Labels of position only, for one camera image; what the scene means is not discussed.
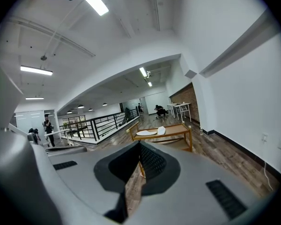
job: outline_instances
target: linear light fixture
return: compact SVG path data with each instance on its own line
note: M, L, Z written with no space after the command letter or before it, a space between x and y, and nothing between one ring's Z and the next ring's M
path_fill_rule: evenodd
M89 5L92 6L92 8L100 15L108 12L108 8L106 5L102 2L102 0L86 0L86 2L89 3Z
M51 76L52 73L53 73L51 71L47 71L47 70L44 70L44 69L38 69L38 68L26 67L26 66L21 66L21 71L31 72L31 73L39 73L39 74L44 74L44 75L49 75L49 76Z
M41 100L43 97L27 97L26 100Z
M140 71L144 77L147 76L147 72L145 71L145 69L143 67L140 68Z

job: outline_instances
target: metal railing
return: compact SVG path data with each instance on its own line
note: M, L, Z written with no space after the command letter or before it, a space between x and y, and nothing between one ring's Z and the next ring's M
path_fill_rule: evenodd
M118 129L139 115L137 109L126 110L115 114L74 122L60 126L60 130L69 129L66 133L71 138L94 139L98 141L108 133Z

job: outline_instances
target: ceiling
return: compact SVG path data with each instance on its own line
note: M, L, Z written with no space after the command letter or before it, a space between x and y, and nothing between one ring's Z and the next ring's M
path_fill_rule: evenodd
M106 46L147 30L172 29L173 0L157 0L158 19L154 0L103 1L109 9L103 16L84 0L22 0L14 7L0 29L0 65L25 97L57 100L65 87L75 86L95 69L93 61L105 56L101 51ZM42 61L47 47L48 59ZM47 69L53 75L21 72L20 65ZM133 82L144 83L137 76ZM102 89L120 91L130 85L118 78Z
M171 61L167 61L144 67L146 71L151 72L151 77L148 78L148 81L152 83L152 87L164 85L170 72L170 66ZM111 100L117 101L117 103L125 102L126 100L122 101L121 99L125 97L126 93L131 93L132 90L140 91L147 89L149 89L148 82L145 81L142 73L137 69L101 84L88 93L81 95L61 109L58 112L58 116L66 115L68 110L73 112L71 115L77 114L77 107L80 104L83 104L85 106L84 111L87 111L89 108L94 110L102 108L104 102Z

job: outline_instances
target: white cloth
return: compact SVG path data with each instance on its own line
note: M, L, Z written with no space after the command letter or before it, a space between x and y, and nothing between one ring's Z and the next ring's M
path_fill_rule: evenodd
M157 135L163 135L165 134L165 127L162 126L162 127L159 127L158 130L157 130Z
M137 132L136 134L139 135L139 136L148 136L148 135L154 135L156 133L157 132L148 132L147 130L145 130L145 131Z

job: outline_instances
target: white table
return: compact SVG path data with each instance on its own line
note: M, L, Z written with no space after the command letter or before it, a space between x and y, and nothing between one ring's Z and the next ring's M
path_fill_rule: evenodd
M176 105L177 103L171 103L171 104L167 104L168 107L168 111L170 111L170 113L172 114L172 116L175 118L175 112L174 112L174 108L173 106Z
M180 114L181 114L181 120L183 121L182 113L184 114L184 118L186 118L185 112L189 112L189 119L192 121L192 119L191 119L191 111L189 110L189 104L190 103L182 103L182 104L174 105L173 106L173 107L176 108L178 119L179 119L179 116L178 116L178 111L177 110L179 108L179 111L180 111Z
M49 135L57 134L57 133L62 133L62 132L68 131L68 130L69 129L64 129L64 130L60 130L60 131L57 131L57 132L54 132L54 133L48 133L48 134L45 134L45 137L47 137ZM67 136L67 133L65 133L65 134L66 134L66 137L67 137L67 144L70 144L70 141L69 141L69 138Z

